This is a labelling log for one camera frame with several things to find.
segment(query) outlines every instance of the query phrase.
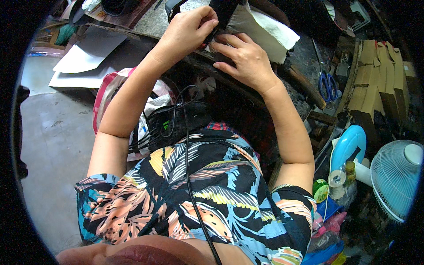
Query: concrete floor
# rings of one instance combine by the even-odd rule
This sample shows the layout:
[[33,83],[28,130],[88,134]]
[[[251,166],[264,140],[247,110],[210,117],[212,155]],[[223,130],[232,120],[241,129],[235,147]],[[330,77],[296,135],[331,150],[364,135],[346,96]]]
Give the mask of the concrete floor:
[[29,171],[22,187],[32,221],[54,255],[81,242],[74,184],[86,176],[95,138],[94,96],[48,86],[58,61],[29,57],[21,82],[31,91],[21,105],[21,159]]

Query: black mesh fabric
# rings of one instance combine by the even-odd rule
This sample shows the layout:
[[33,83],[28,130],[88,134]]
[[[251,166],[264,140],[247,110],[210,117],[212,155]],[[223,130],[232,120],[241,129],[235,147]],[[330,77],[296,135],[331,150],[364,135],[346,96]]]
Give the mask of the black mesh fabric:
[[[212,117],[208,108],[208,104],[198,101],[185,105],[189,132],[209,124]],[[184,138],[187,133],[183,107],[176,107],[175,105],[161,107],[147,118],[147,123],[151,131],[148,143],[150,151],[173,145]]]

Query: pink bottle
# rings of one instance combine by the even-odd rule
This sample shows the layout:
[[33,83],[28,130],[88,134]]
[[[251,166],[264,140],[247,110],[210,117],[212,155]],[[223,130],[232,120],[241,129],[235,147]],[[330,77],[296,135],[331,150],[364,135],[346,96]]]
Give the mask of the pink bottle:
[[327,231],[327,229],[324,227],[322,216],[318,212],[314,213],[314,222],[312,223],[312,229],[317,231],[317,233],[314,234],[312,237],[319,237]]

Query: woman's left hand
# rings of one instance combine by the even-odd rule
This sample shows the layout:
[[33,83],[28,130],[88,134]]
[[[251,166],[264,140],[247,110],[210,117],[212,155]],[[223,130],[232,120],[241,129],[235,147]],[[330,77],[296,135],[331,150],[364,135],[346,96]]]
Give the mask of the woman's left hand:
[[178,13],[151,51],[161,64],[172,67],[198,48],[218,25],[218,17],[210,6]]

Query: floral print shirt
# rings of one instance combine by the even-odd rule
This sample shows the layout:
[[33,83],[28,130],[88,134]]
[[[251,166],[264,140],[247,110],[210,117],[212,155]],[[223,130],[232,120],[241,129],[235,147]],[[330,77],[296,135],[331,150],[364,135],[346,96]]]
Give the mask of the floral print shirt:
[[300,264],[312,234],[316,204],[304,189],[272,192],[250,145],[230,131],[199,130],[141,160],[124,176],[98,174],[75,185],[83,241],[119,244],[147,234],[206,240],[194,207],[214,242],[239,246],[254,264]]

